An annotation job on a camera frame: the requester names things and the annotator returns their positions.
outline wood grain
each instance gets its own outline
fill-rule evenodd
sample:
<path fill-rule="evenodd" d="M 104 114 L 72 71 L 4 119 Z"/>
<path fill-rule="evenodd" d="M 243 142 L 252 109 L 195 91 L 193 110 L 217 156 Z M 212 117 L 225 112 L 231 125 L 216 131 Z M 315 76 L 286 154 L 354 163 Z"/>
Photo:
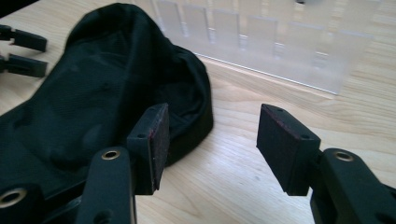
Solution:
<path fill-rule="evenodd" d="M 101 1 L 41 0 L 0 20 L 49 40 L 46 53 L 8 52 L 56 64 L 72 27 Z M 396 3 L 384 0 L 369 32 L 375 40 L 339 95 L 201 58 L 211 78 L 215 128 L 167 168 L 161 190 L 137 197 L 139 223 L 313 223 L 309 197 L 282 192 L 256 148 L 261 104 L 287 109 L 322 139 L 361 156 L 396 187 Z M 43 79 L 0 75 L 0 114 L 29 99 Z"/>

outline wooden table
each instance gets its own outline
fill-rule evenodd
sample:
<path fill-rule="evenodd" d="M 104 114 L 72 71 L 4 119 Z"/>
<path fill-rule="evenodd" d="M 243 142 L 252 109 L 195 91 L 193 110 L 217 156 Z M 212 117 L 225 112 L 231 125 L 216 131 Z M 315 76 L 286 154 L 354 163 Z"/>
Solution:
<path fill-rule="evenodd" d="M 46 53 L 0 43 L 12 53 L 49 62 L 83 14 L 111 0 L 41 0 L 0 20 L 40 34 Z M 161 190 L 137 197 L 139 223 L 313 223 L 309 197 L 288 197 L 259 150 L 262 103 L 287 109 L 322 139 L 361 156 L 385 184 L 396 187 L 396 3 L 384 0 L 375 40 L 339 95 L 202 59 L 213 90 L 215 127 L 206 140 L 163 173 Z M 0 75 L 0 114 L 27 100 L 43 79 Z"/>

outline light wood surface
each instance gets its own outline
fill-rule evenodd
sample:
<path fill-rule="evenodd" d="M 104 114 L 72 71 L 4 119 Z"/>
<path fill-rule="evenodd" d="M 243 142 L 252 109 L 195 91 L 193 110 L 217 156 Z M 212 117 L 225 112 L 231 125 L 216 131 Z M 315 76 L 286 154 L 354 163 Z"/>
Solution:
<path fill-rule="evenodd" d="M 56 64 L 83 14 L 112 3 L 41 0 L 0 19 L 43 35 L 48 52 L 0 43 L 13 54 Z M 288 110 L 322 139 L 361 156 L 396 187 L 396 2 L 384 0 L 370 32 L 375 40 L 339 95 L 202 58 L 210 75 L 215 128 L 163 173 L 161 190 L 137 197 L 139 223 L 313 223 L 309 197 L 288 197 L 256 148 L 261 104 Z M 29 99 L 43 79 L 0 74 L 0 115 Z"/>

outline black bag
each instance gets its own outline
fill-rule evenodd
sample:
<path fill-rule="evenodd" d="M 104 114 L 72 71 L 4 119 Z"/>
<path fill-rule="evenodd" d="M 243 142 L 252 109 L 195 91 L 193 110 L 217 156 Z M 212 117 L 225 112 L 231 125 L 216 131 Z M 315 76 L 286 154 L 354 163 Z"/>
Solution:
<path fill-rule="evenodd" d="M 84 180 L 92 155 L 124 146 L 143 112 L 160 103 L 169 104 L 169 165 L 212 129 L 204 65 L 138 7 L 87 14 L 33 97 L 0 117 L 0 189 L 33 183 L 48 196 Z"/>

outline tabletop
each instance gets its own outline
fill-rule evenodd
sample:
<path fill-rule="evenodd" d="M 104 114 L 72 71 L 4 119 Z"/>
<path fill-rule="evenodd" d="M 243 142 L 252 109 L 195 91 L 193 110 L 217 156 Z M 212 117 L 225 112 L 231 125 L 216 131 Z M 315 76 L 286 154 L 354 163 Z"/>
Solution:
<path fill-rule="evenodd" d="M 53 67 L 81 17 L 111 0 L 41 0 L 0 19 L 40 34 L 48 50 L 10 47 Z M 382 1 L 375 38 L 337 95 L 201 58 L 208 71 L 215 126 L 205 141 L 165 169 L 161 189 L 137 196 L 139 223 L 314 223 L 306 197 L 289 197 L 256 148 L 261 104 L 288 110 L 321 140 L 364 159 L 377 178 L 396 187 L 396 3 Z M 0 115 L 29 99 L 44 79 L 0 75 Z"/>

